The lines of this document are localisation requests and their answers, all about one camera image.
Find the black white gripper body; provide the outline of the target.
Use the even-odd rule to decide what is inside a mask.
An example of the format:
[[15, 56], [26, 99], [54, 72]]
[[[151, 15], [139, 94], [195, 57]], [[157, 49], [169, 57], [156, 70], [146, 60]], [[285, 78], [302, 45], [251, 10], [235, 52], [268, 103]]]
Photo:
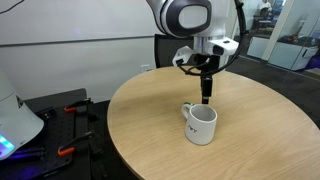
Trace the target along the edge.
[[194, 57], [195, 65], [189, 71], [222, 71], [229, 66], [239, 53], [239, 43], [228, 38], [205, 39], [194, 38], [194, 48], [184, 46], [176, 51], [172, 60], [174, 66], [184, 71], [183, 66]]

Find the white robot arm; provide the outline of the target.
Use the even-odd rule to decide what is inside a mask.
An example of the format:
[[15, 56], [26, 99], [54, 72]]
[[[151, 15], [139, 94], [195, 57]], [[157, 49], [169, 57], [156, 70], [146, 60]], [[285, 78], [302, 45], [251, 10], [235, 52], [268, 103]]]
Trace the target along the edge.
[[172, 63], [201, 79], [202, 103], [212, 95], [212, 76], [239, 55], [241, 41], [226, 35], [230, 0], [146, 0], [158, 29], [176, 38], [193, 38], [193, 47], [176, 51]]

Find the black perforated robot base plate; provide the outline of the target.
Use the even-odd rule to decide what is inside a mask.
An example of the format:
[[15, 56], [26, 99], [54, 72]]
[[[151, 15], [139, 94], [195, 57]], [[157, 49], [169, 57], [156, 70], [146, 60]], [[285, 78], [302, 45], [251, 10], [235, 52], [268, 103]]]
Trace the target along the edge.
[[[87, 98], [85, 89], [29, 99], [26, 104], [44, 121], [42, 132], [0, 163], [1, 180], [106, 180], [102, 149], [94, 139], [90, 117], [93, 103], [66, 113], [64, 107]], [[60, 157], [57, 149], [93, 131], [89, 146]]]

